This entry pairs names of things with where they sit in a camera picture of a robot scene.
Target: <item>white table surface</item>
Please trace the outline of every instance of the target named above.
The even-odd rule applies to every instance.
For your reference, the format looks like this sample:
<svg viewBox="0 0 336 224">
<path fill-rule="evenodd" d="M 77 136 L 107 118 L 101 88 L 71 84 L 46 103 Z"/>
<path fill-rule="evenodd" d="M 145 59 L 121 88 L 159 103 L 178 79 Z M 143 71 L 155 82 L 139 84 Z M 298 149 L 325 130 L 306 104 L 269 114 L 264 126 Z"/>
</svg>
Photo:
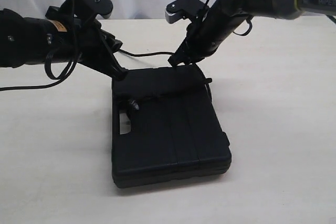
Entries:
<svg viewBox="0 0 336 224">
<path fill-rule="evenodd" d="M 174 51 L 187 25 L 102 23 L 135 53 Z M 110 78 L 79 66 L 55 88 L 0 93 L 0 223 L 328 224 L 335 51 L 325 17 L 256 18 L 248 37 L 230 36 L 200 64 L 231 142 L 227 174 L 125 190 L 111 178 Z M 168 66 L 166 56 L 116 56 L 130 69 Z M 1 87 L 45 83 L 43 66 L 0 69 Z"/>
</svg>

